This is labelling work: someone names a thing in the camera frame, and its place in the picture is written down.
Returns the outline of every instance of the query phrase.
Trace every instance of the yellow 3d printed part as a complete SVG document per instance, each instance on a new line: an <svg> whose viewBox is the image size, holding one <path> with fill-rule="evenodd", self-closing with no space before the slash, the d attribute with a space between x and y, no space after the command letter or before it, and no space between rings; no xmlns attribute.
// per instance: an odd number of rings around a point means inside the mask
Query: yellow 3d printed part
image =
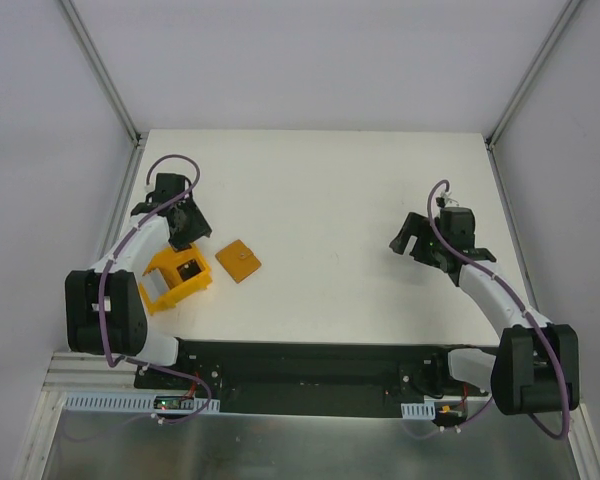
<svg viewBox="0 0 600 480"><path fill-rule="evenodd" d="M262 265L242 240L224 247L216 253L216 259L236 283L240 283Z"/></svg>
<svg viewBox="0 0 600 480"><path fill-rule="evenodd" d="M139 282L142 300L151 315L176 306L183 298L211 283L211 267L198 250L191 248L181 252L167 247L154 255Z"/></svg>

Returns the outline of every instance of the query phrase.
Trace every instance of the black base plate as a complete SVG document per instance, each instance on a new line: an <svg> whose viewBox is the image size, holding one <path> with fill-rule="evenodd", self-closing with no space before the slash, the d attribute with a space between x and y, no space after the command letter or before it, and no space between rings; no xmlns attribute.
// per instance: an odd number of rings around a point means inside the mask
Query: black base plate
<svg viewBox="0 0 600 480"><path fill-rule="evenodd" d="M400 404L422 402L423 394L462 396L462 384L448 374L447 354L454 348L180 340L172 368L197 373L222 412L400 418ZM140 373L139 389L191 386L153 370ZM469 394L484 395L472 386ZM204 389L196 396L205 397Z"/></svg>

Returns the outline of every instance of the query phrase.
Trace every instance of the red wire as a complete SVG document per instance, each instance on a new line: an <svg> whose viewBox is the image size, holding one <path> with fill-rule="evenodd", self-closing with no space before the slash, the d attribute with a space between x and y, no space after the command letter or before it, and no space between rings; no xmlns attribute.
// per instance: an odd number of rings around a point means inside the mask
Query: red wire
<svg viewBox="0 0 600 480"><path fill-rule="evenodd" d="M198 372L195 372L196 377L200 378L200 374ZM193 398L193 396L196 393L196 387L198 386L198 384L196 382L193 382L193 385L191 385L191 388L189 389L189 391L184 395L183 398L189 399L189 398Z"/></svg>
<svg viewBox="0 0 600 480"><path fill-rule="evenodd" d="M467 397L469 396L469 387L467 386L466 383L462 384L462 391L463 391L463 395L462 395L462 402L460 402L460 405L462 405L462 408L464 410L467 409Z"/></svg>

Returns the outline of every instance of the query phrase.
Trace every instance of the white wall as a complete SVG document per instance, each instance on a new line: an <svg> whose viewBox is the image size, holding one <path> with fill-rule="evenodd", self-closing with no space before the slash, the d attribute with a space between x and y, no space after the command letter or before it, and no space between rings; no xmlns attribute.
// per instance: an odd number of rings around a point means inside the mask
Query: white wall
<svg viewBox="0 0 600 480"><path fill-rule="evenodd" d="M566 0L77 0L141 131L490 133Z"/></svg>
<svg viewBox="0 0 600 480"><path fill-rule="evenodd" d="M49 0L0 0L0 479L54 349L64 277L87 266L130 144Z"/></svg>
<svg viewBox="0 0 600 480"><path fill-rule="evenodd" d="M600 440L600 0L585 2L496 158L540 308L578 331Z"/></svg>

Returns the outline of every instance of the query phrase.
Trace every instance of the purple cable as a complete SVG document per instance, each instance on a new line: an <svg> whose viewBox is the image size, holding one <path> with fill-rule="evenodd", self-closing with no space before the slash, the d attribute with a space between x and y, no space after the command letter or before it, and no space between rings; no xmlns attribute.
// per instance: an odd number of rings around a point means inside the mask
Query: purple cable
<svg viewBox="0 0 600 480"><path fill-rule="evenodd" d="M182 193L176 195L175 197L173 197L171 200L168 200L167 202L159 205L158 207L154 208L151 212L149 212L147 215L145 215L139 222L138 222L138 226L137 228L132 228L131 230L129 230L127 232L127 234L123 237L123 239L120 241L120 243L118 244L118 246L115 248L115 250L113 251L112 254L112 258L110 258L109 260L107 260L107 263L105 264L104 268L102 269L102 274L100 275L100 282L98 284L98 320L100 323L100 335L102 337L102 349L104 350L104 356L107 359L107 364L113 368L115 366L117 366L122 360L126 360L128 363L131 363L133 365L140 365L140 366L144 366L147 368L151 368L153 370L157 370L163 373L168 373L171 375L175 375L177 377L182 377L182 378L186 378L191 380L192 382L197 383L198 385L202 386L206 393L207 393L207 401L197 410L194 410L193 412L191 412L189 415L187 415L186 417L177 419L177 420L169 420L169 419L165 419L166 423L168 424L176 424L176 423L182 423L190 418L193 418L195 416L197 416L200 412L202 412L203 410L205 410L208 406L209 403L211 403L211 399L213 398L213 394L211 393L211 389L209 388L209 386L200 378L195 377L193 375L188 375L186 373L182 373L182 372L178 372L176 370L171 370L169 368L165 368L165 367L160 367L157 365L151 365L149 363L145 363L145 362L139 362L135 359L131 359L131 358L126 358L124 355L119 355L117 358L113 358L113 355L111 353L111 345L109 344L109 332L107 330L107 318L106 318L106 314L105 314L105 308L104 308L104 297L105 297L105 284L106 284L106 279L107 276L109 275L109 272L111 271L111 268L113 267L113 264L115 263L115 261L117 260L117 258L120 256L120 254L122 253L122 251L125 249L125 247L127 246L127 244L131 241L131 239L133 238L133 236L138 232L138 230L145 224L147 223L151 218L153 218L154 216L156 216L159 212L161 212L162 210L164 210L165 208L170 207L171 205L173 205L176 202L179 202L180 200L182 200L183 198L185 198L187 195L189 195L193 189L195 188L195 186L198 184L198 182L200 181L200 167L198 166L198 164L192 160L189 157L185 157L184 155L179 155L179 154L171 154L171 155L165 155L164 157L160 157L158 160L156 160L156 162L151 165L151 168L149 168L149 172L147 173L147 178L146 178L146 183L147 185L149 184L149 181L151 180L151 174L153 173L153 170L163 161L170 159L170 158L179 158L181 160L186 160L187 162L189 162L191 165L193 165L193 167L196 170L196 177L193 180L193 182L190 182L189 187ZM143 418L147 416L146 414L142 414L142 415L138 415L136 417L132 417L131 419L123 422L121 425L126 425L127 423L130 423L132 421L135 421L139 418ZM107 434L109 433L111 430L108 430L106 432L104 432L103 434ZM98 438L101 434L96 435L95 437L91 437L89 439L85 439L82 441L87 441L87 440L92 440L94 438Z"/></svg>
<svg viewBox="0 0 600 480"><path fill-rule="evenodd" d="M554 433L551 430L549 430L545 425L543 425L540 422L540 420L533 413L529 414L529 416L534 421L534 423L536 425L538 425L538 427L540 427L540 429L544 433L546 433L549 437L551 437L555 440L565 440L569 434L569 418L570 418L569 394L567 392L567 382L564 378L564 372L562 371L562 366L560 365L560 361L558 360L556 352L553 350L553 347L551 347L549 340L547 339L545 334L542 332L542 329L540 328L540 325L538 325L538 322L536 321L536 319L533 317L533 315L530 312L527 311L527 307L525 306L522 299L518 296L516 291L513 288L511 288L511 286L507 282L505 282L502 278L500 278L498 275L495 275L494 272L492 272L488 268L480 265L479 263L475 262L474 260L470 259L469 257L463 255L462 253L458 252L455 248L453 248L451 245L449 245L449 243L444 239L444 237L438 230L438 227L436 226L436 222L433 217L433 212L431 209L431 204L433 202L433 198L435 197L435 194L438 191L438 189L443 185L445 187L445 192L448 192L449 188L450 188L449 180L440 180L438 183L435 184L435 186L431 189L431 192L429 193L429 198L427 199L427 215L429 217L429 225L431 225L431 229L433 230L433 233L438 238L440 243L452 255L454 255L458 259L462 260L462 262L467 263L474 268L477 268L481 272L483 272L483 273L489 275L491 278L493 278L504 289L504 291L507 292L507 294L511 297L511 299L514 301L514 303L518 306L520 311L523 312L524 317L527 319L527 321L529 322L529 324L531 325L533 330L536 332L536 335L540 339L540 343L542 343L542 346L547 351L547 355L549 356L551 365L553 366L553 369L555 370L555 373L556 373L556 379L558 381L558 389L560 390L560 403L561 403L561 407L562 407L562 428L560 429L559 433Z"/></svg>
<svg viewBox="0 0 600 480"><path fill-rule="evenodd" d="M493 404L493 397L491 397L487 402L485 402L485 404L480 407L480 410L478 410L474 415L472 415L470 418L467 418L464 422L462 422L460 425L458 425L458 427L466 427L467 425L470 425L471 423L475 422L477 419L479 419L484 412L487 411L487 409ZM437 434L439 433L444 433L444 432L448 432L451 429L450 428L446 428L442 431L440 430L433 430L429 433L425 433L424 435L416 435L415 433L410 432L406 425L404 424L404 422L402 422L402 429L404 430L404 432L409 435L411 438L413 438L414 440L428 440L430 438L435 437Z"/></svg>

